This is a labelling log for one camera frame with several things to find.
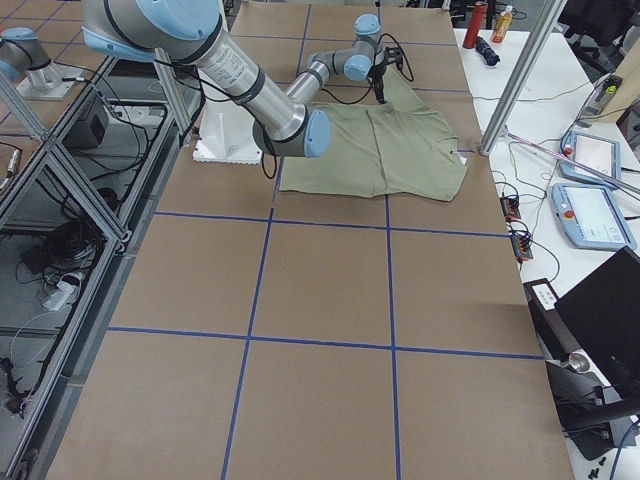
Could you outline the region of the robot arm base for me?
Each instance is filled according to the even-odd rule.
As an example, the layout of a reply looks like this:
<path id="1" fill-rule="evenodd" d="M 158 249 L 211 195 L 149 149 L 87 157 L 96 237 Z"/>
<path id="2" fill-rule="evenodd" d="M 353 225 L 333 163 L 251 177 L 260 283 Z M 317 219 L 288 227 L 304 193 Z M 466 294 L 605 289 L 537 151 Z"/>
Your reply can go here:
<path id="1" fill-rule="evenodd" d="M 28 100 L 61 100 L 84 79 L 82 68 L 56 63 L 26 27 L 1 32 L 1 73 Z"/>

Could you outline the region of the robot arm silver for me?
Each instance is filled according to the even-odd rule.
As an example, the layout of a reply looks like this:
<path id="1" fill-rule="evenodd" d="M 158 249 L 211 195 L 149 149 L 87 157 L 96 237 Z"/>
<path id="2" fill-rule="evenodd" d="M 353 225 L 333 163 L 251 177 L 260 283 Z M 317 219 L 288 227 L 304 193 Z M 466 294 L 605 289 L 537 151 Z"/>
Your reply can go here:
<path id="1" fill-rule="evenodd" d="M 162 49 L 171 65 L 197 67 L 254 117 L 254 140 L 274 157 L 325 154 L 330 120 L 309 103 L 331 76 L 369 82 L 382 102 L 387 66 L 403 62 L 399 49 L 383 46 L 378 17 L 362 14 L 355 21 L 351 47 L 312 54 L 307 68 L 282 91 L 224 31 L 216 1 L 101 0 L 84 1 L 81 6 L 87 46 L 115 58 L 147 63 Z"/>

